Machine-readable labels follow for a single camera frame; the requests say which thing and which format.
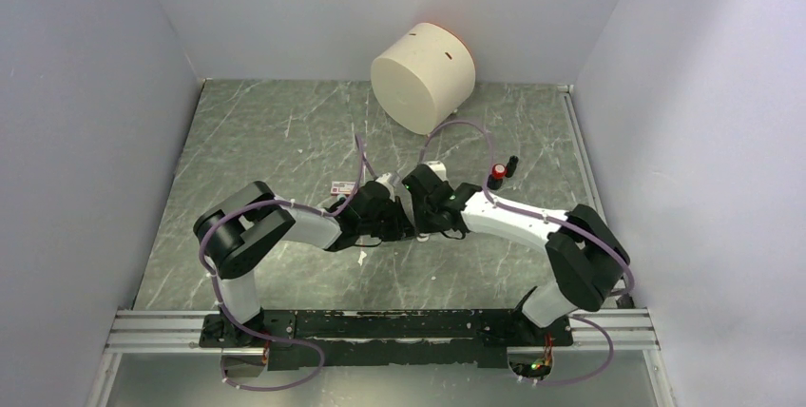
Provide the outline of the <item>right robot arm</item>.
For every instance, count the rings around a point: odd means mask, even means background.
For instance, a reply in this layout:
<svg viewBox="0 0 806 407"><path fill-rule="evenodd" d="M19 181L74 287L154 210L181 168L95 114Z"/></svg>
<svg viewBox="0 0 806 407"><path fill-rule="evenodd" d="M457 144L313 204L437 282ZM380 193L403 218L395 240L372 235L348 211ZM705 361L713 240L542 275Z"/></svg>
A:
<svg viewBox="0 0 806 407"><path fill-rule="evenodd" d="M531 289L515 308L513 333L525 344L537 343L554 321L571 312L600 310L619 281L631 283L628 255L590 206L543 209L475 184L452 187L440 162L418 165L402 184L420 233L486 234L547 255L552 281Z"/></svg>

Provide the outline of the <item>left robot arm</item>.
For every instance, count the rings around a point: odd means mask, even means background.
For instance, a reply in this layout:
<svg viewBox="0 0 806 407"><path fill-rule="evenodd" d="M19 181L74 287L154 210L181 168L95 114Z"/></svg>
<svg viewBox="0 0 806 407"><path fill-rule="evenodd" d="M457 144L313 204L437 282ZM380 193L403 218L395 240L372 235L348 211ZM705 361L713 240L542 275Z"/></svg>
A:
<svg viewBox="0 0 806 407"><path fill-rule="evenodd" d="M377 181L324 209L292 203L266 183L252 182L198 217L193 232L206 243L203 259L216 273L221 302L230 313L225 334L241 346L261 337L254 270L279 242L337 252L363 237L397 242L415 236L401 199Z"/></svg>

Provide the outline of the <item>white red staple box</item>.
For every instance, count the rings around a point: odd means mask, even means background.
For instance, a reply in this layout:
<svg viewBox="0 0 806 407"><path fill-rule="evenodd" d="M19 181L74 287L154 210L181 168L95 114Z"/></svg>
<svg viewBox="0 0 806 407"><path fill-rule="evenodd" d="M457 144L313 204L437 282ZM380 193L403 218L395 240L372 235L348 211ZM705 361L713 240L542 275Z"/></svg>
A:
<svg viewBox="0 0 806 407"><path fill-rule="evenodd" d="M330 194L332 196L344 196L347 197L357 191L360 187L360 183L355 181L333 181L330 187Z"/></svg>

